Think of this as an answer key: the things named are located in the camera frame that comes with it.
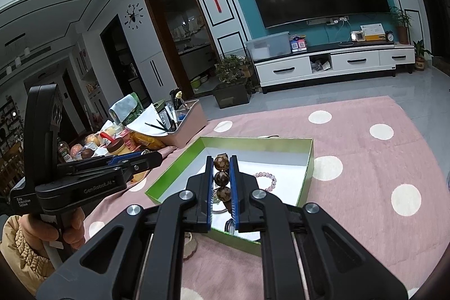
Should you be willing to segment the beige quilted sleeve forearm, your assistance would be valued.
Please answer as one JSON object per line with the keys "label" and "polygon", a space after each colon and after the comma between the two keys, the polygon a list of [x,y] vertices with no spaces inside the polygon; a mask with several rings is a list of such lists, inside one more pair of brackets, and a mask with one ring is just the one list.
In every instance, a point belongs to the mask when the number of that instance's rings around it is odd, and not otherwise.
{"label": "beige quilted sleeve forearm", "polygon": [[54,272],[50,259],[35,252],[26,241],[18,215],[10,216],[3,226],[1,254],[21,284],[33,296]]}

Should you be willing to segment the left hand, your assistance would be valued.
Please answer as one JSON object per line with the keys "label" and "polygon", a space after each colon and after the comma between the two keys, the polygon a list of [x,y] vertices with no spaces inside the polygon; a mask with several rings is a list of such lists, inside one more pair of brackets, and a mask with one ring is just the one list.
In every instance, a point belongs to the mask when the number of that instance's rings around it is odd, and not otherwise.
{"label": "left hand", "polygon": [[[83,225],[85,217],[81,208],[75,210],[71,217],[70,226],[62,234],[63,240],[75,250],[78,250],[86,242]],[[60,234],[56,228],[33,218],[31,215],[23,215],[18,222],[25,240],[36,251],[44,249],[44,241],[50,242],[59,239]]]}

